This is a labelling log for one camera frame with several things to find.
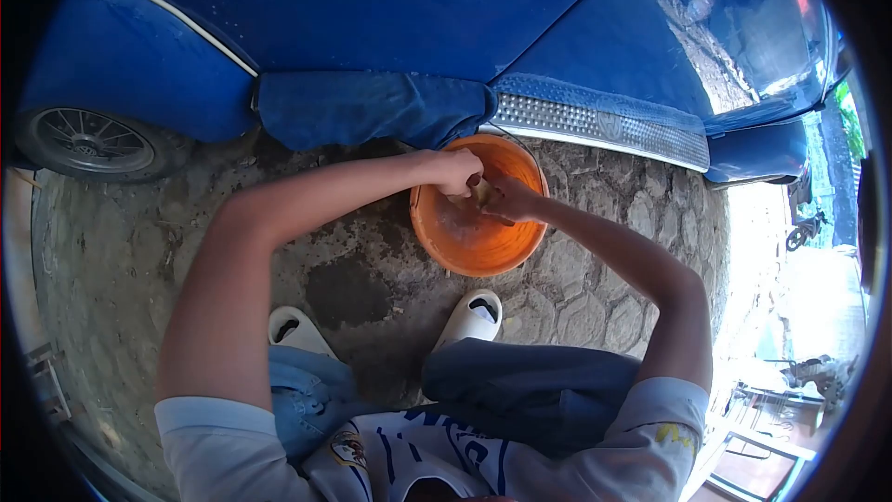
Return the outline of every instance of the foot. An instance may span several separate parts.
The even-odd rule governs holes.
[[[492,341],[501,328],[501,321],[502,306],[498,295],[487,289],[471,291],[464,295],[452,310],[452,315],[433,350],[439,350],[464,338]]]

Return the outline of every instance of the hubcap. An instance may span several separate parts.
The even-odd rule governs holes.
[[[154,149],[137,131],[105,115],[52,108],[31,119],[30,132],[53,161],[95,173],[128,173],[148,166]]]

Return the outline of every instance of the scooter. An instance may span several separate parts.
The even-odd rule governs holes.
[[[797,223],[796,229],[790,231],[789,235],[787,235],[787,250],[790,252],[795,251],[805,244],[806,240],[818,236],[820,224],[822,223],[828,224],[829,221],[821,210],[818,210],[818,213],[813,218],[803,219]]]

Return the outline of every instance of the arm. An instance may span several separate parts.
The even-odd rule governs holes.
[[[418,184],[469,195],[470,151],[418,151],[301,172],[235,194],[217,210],[164,333],[157,396],[210,396],[272,410],[269,263],[287,240]]]
[[[511,177],[491,181],[502,195],[485,211],[515,221],[536,219],[560,229],[659,308],[636,383],[672,376],[709,392],[712,335],[707,294],[697,273],[631,229],[544,198]]]

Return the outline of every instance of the white t-shirt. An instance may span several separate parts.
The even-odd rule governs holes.
[[[425,478],[448,483],[457,497],[664,501],[681,495],[707,404],[696,384],[647,379],[631,388],[604,441],[561,461],[421,410],[358,416],[303,462],[306,479],[285,461],[269,411],[172,397],[155,416],[185,502],[402,502]]]

